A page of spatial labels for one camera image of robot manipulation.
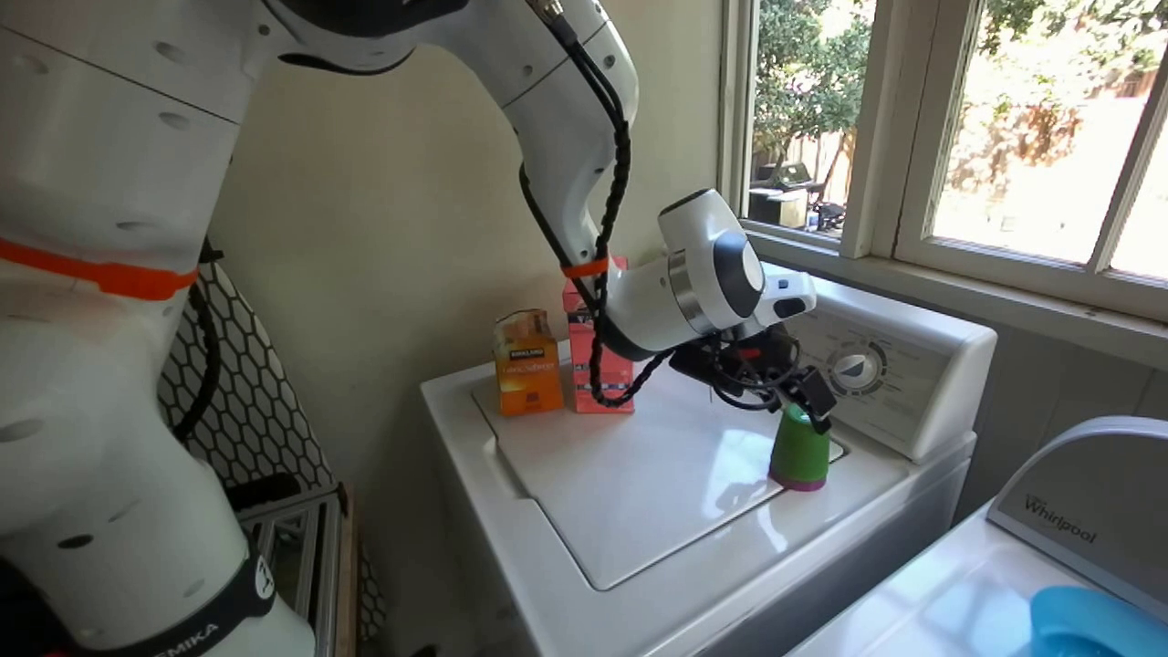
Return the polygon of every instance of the washing machine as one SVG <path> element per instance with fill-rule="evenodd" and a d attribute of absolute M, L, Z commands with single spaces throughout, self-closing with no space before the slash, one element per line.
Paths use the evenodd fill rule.
<path fill-rule="evenodd" d="M 1168 423 L 1071 428 L 801 657 L 1168 653 Z"/>
<path fill-rule="evenodd" d="M 768 478 L 775 411 L 672 368 L 632 417 L 499 417 L 492 366 L 424 384 L 533 653 L 782 653 L 948 525 L 998 334 L 813 287 L 790 333 L 838 395 L 819 494 Z"/>

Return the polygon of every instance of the window sill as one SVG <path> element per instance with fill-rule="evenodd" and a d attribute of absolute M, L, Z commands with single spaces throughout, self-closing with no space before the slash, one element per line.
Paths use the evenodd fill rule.
<path fill-rule="evenodd" d="M 982 326 L 1018 328 L 1044 340 L 1063 340 L 1085 350 L 1124 359 L 1145 368 L 1168 372 L 1168 326 L 1136 322 L 1076 303 L 1056 303 L 1044 295 L 1027 295 L 998 286 L 977 286 L 891 259 L 844 259 L 826 249 L 806 249 L 770 233 L 751 233 L 757 250 L 770 264 L 832 277 L 844 286 L 898 295 L 919 307 L 961 312 Z"/>

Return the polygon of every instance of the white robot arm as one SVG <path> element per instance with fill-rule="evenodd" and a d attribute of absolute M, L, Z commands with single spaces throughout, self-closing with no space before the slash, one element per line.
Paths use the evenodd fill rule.
<path fill-rule="evenodd" d="M 604 272 L 635 71 L 596 0 L 0 0 L 0 556 L 80 648 L 314 653 L 152 384 L 252 75 L 385 71 L 415 42 L 455 49 L 514 125 L 529 208 L 621 352 L 813 307 L 714 192 L 661 216 L 667 256 Z"/>

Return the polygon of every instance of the blue object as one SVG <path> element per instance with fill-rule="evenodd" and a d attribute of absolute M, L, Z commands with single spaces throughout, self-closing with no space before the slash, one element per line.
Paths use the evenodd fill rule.
<path fill-rule="evenodd" d="M 1044 586 L 1029 597 L 1032 657 L 1168 657 L 1168 625 L 1090 586 Z"/>

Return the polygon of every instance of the window frame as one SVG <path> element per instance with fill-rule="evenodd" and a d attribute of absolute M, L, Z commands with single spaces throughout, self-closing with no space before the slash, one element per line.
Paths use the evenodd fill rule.
<path fill-rule="evenodd" d="M 725 98 L 724 125 L 724 189 L 746 216 L 747 186 L 747 126 L 751 126 L 751 39 L 757 39 L 757 0 L 725 8 Z M 796 228 L 768 228 L 747 221 L 747 233 L 764 259 L 832 272 L 844 279 L 880 279 L 902 295 L 948 295 L 948 310 L 977 307 L 988 318 L 1011 318 L 1042 333 L 1067 334 L 1067 318 L 1085 322 L 1071 328 L 1098 341 L 1124 341 L 1124 334 L 1155 340 L 1145 346 L 1164 350 L 1168 340 L 1168 287 L 1164 279 L 1145 286 L 1130 272 L 1101 265 L 1116 249 L 1116 216 L 1130 208 L 1130 170 L 1145 164 L 1155 142 L 1144 152 L 1129 152 L 1121 170 L 1121 192 L 1115 192 L 1101 221 L 1098 249 L 1087 265 L 1042 264 L 973 243 L 945 243 L 926 237 L 933 180 L 945 152 L 953 98 L 961 93 L 964 58 L 977 24 L 982 0 L 880 0 L 869 42 L 865 107 L 857 120 L 857 160 L 848 192 L 848 227 L 838 249 L 806 239 Z M 1155 120 L 1164 116 L 1164 80 L 1155 85 L 1139 133 L 1161 132 Z"/>

